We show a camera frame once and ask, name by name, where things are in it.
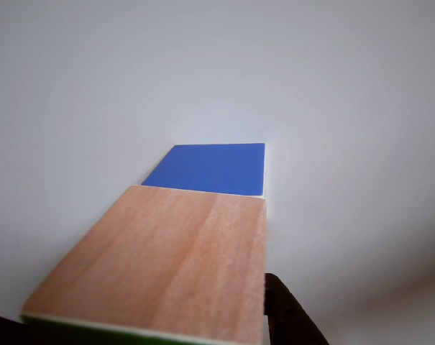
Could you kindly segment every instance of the dark object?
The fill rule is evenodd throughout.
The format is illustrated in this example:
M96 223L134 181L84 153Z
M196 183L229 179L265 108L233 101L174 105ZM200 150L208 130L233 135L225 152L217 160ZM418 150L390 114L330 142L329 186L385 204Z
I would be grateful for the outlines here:
M22 323L0 318L0 344L31 345L32 335Z
M265 311L271 345L329 345L280 278L265 274Z

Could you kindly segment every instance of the wooden plank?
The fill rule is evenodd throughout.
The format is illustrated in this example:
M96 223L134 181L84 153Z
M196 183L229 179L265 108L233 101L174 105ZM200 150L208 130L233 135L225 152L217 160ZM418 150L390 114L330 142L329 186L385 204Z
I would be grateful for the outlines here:
M23 313L201 339L262 339L265 200L132 186Z

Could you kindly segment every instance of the white wall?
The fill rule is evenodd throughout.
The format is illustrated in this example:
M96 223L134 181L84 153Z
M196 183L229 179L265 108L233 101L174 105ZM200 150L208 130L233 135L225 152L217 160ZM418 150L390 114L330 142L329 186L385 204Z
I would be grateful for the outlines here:
M332 344L435 344L435 1L0 1L0 315L207 142L267 142L267 270Z

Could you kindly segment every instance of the white background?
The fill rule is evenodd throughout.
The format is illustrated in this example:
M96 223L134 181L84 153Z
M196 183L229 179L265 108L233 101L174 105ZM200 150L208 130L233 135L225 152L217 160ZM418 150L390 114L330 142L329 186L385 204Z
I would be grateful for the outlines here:
M435 1L0 1L0 316L174 144L266 142L267 271L331 344L435 344Z

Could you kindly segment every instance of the wooden board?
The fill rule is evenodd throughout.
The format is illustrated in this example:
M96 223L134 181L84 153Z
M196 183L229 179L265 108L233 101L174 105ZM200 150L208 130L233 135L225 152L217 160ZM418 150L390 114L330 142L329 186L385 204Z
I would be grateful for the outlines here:
M259 344L265 232L261 198L132 186L23 315Z

